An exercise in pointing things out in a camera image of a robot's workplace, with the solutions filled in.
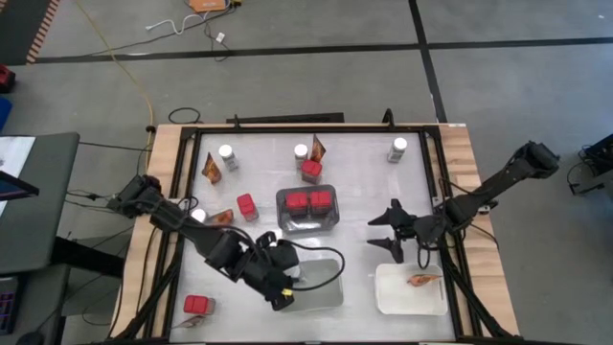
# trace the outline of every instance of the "gray floor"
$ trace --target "gray floor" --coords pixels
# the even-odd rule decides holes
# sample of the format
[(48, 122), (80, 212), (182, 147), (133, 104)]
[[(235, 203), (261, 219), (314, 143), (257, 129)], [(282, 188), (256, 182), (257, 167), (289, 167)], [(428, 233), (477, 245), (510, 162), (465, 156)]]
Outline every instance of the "gray floor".
[[(170, 32), (145, 26), (189, 9), (181, 0), (82, 0), (112, 45)], [(430, 42), (613, 36), (606, 1), (419, 1)], [(218, 19), (214, 33), (230, 48), (414, 43), (405, 0), (245, 0)], [(87, 54), (100, 41), (72, 1), (60, 3), (43, 57)], [(208, 50), (200, 29), (122, 53)], [(482, 177), (496, 172), (527, 140), (562, 157), (545, 181), (527, 181), (500, 197), (492, 213), (520, 331), (531, 339), (610, 343), (613, 338), (613, 206), (599, 193), (574, 197), (566, 186), (577, 151), (613, 132), (609, 90), (612, 45), (433, 51), (450, 122), (467, 123)], [(132, 61), (159, 124), (179, 106), (202, 111), (203, 121), (239, 116), (344, 111), (349, 122), (378, 122), (391, 107), (403, 122), (434, 122), (420, 53), (377, 52)], [(143, 147), (147, 109), (111, 62), (12, 67), (19, 84), (4, 133), (75, 130), (82, 140)], [(79, 148), (71, 187), (112, 193), (135, 174), (138, 154)], [(60, 235), (109, 236), (129, 222), (67, 207)], [(86, 279), (79, 272), (76, 286)], [(102, 282), (67, 313), (82, 310), (117, 282)], [(108, 297), (112, 301), (113, 293)], [(112, 303), (88, 315), (108, 321)], [(101, 340), (105, 327), (70, 318), (63, 342)]]

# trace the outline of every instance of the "white plastic tray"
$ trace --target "white plastic tray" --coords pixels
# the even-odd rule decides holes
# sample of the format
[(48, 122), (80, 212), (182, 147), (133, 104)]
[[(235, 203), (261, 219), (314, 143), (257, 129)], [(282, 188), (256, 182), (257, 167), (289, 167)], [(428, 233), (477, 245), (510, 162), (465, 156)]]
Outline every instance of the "white plastic tray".
[[(414, 274), (442, 276), (421, 287), (408, 283)], [(376, 303), (384, 314), (445, 315), (447, 297), (443, 270), (436, 264), (421, 269), (417, 264), (380, 264), (376, 268)]]

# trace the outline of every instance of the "yellow cable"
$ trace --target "yellow cable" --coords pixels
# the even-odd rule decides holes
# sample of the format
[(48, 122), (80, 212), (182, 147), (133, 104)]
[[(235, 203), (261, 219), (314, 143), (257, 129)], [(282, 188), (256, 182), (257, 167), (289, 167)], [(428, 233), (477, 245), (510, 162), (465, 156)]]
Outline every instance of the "yellow cable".
[[(106, 51), (108, 52), (109, 55), (111, 55), (111, 58), (113, 58), (113, 61), (115, 61), (115, 63), (117, 63), (117, 65), (127, 74), (127, 76), (130, 77), (134, 85), (138, 88), (138, 92), (145, 99), (145, 102), (147, 103), (147, 107), (149, 110), (149, 125), (153, 126), (153, 119), (154, 119), (153, 107), (151, 106), (151, 101), (149, 100), (149, 96), (147, 92), (145, 91), (145, 88), (143, 88), (143, 86), (136, 80), (136, 78), (134, 78), (134, 76), (132, 76), (132, 74), (129, 73), (129, 71), (125, 69), (125, 67), (117, 60), (117, 58), (115, 57), (115, 54), (113, 53), (113, 48), (111, 48), (110, 44), (108, 44), (108, 42), (104, 38), (104, 35), (98, 28), (98, 25), (96, 25), (96, 22), (94, 22), (94, 20), (89, 16), (87, 11), (83, 8), (83, 6), (80, 3), (80, 0), (75, 0), (75, 3), (77, 4), (77, 6), (79, 6), (79, 10), (83, 12), (85, 17), (87, 18), (87, 21), (89, 21), (89, 24), (92, 26), (92, 28), (94, 28), (94, 30), (96, 31), (96, 34), (98, 34), (98, 37), (102, 40), (102, 42), (106, 46)], [(149, 149), (150, 146), (151, 146), (151, 133), (148, 133), (146, 149)], [(146, 172), (147, 172), (148, 167), (149, 167), (149, 151), (146, 152), (146, 156), (145, 156)]]

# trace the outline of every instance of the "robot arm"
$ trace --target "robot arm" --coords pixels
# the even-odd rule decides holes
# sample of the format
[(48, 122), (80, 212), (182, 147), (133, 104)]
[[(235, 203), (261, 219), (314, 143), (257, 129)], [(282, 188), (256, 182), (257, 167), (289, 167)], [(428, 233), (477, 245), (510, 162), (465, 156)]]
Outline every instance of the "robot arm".
[(159, 181), (152, 176), (135, 176), (107, 208), (134, 218), (151, 214), (150, 222), (165, 232), (178, 232), (193, 242), (206, 263), (233, 282), (242, 279), (262, 294), (274, 311), (289, 306), (293, 285), (284, 271), (299, 263), (296, 250), (287, 241), (276, 241), (266, 233), (255, 242), (242, 230), (229, 225), (205, 225), (187, 215), (161, 194)]
[(430, 246), (445, 232), (454, 233), (466, 228), (482, 206), (495, 206), (494, 199), (526, 178), (547, 178), (557, 171), (558, 157), (545, 145), (528, 142), (518, 149), (505, 167), (488, 178), (473, 192), (445, 200), (435, 208), (434, 215), (415, 217), (407, 214), (397, 199), (392, 207), (369, 225), (391, 225), (394, 239), (368, 240), (368, 243), (392, 252), (397, 263), (404, 257), (400, 242), (415, 238), (421, 246)]

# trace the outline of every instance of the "wooden board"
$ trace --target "wooden board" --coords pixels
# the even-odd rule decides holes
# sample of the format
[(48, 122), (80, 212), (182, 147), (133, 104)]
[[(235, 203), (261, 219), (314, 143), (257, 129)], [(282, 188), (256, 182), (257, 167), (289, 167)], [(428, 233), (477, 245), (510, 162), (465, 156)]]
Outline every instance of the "wooden board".
[[(232, 127), (233, 125), (199, 125), (200, 127)], [(270, 127), (270, 124), (253, 124), (242, 125), (243, 127)], [(277, 127), (385, 127), (385, 124), (278, 124)], [(443, 139), (443, 148), (445, 152), (446, 165), (449, 170), (451, 180), (459, 184), (463, 188), (469, 190), (475, 189), (480, 185), (480, 177), (477, 172), (472, 146), (468, 136), (468, 130), (463, 125), (435, 125), (435, 124), (397, 124), (403, 126), (439, 126)], [(170, 192), (170, 184), (172, 181), (172, 173), (178, 152), (181, 125), (160, 125), (157, 130), (153, 152), (148, 166), (148, 174), (157, 177), (162, 185), (162, 193), (167, 196)], [(436, 155), (433, 156), (433, 168), (435, 173), (438, 171)], [(187, 156), (184, 160), (184, 169), (180, 180), (180, 195), (183, 195), (187, 183), (187, 167), (191, 157)], [(489, 217), (479, 216), (475, 220), (475, 224), (487, 229), (493, 233)], [(119, 334), (134, 317), (137, 310), (138, 298), (141, 293), (141, 280), (145, 274), (143, 283), (143, 292), (140, 304), (142, 305), (148, 297), (153, 272), (158, 256), (160, 233), (158, 230), (153, 236), (153, 243), (149, 250), (147, 258), (145, 257), (149, 236), (153, 230), (152, 225), (148, 222), (148, 217), (140, 217), (136, 220), (132, 241), (125, 259), (124, 269), (124, 292), (121, 307), (116, 308), (116, 313), (119, 311), (117, 324), (112, 335)], [(174, 247), (170, 246), (167, 256), (168, 264)], [(481, 298), (489, 312), (498, 320), (503, 328), (512, 334), (517, 334), (517, 323), (515, 321), (514, 312), (511, 305), (509, 291), (505, 274), (502, 269), (500, 257), (496, 250), (495, 244), (475, 231), (468, 230), (465, 239), (466, 256), (468, 259), (469, 270), (473, 282), (473, 287), (477, 295)], [(144, 270), (145, 260), (147, 260), (147, 269)], [(165, 315), (168, 294), (165, 293), (159, 301), (158, 310), (156, 312), (156, 320), (153, 328), (153, 335), (160, 336), (162, 334), (162, 321)], [(465, 334), (470, 332), (470, 321), (467, 316), (465, 299), (459, 298), (461, 304), (462, 322), (464, 324)]]

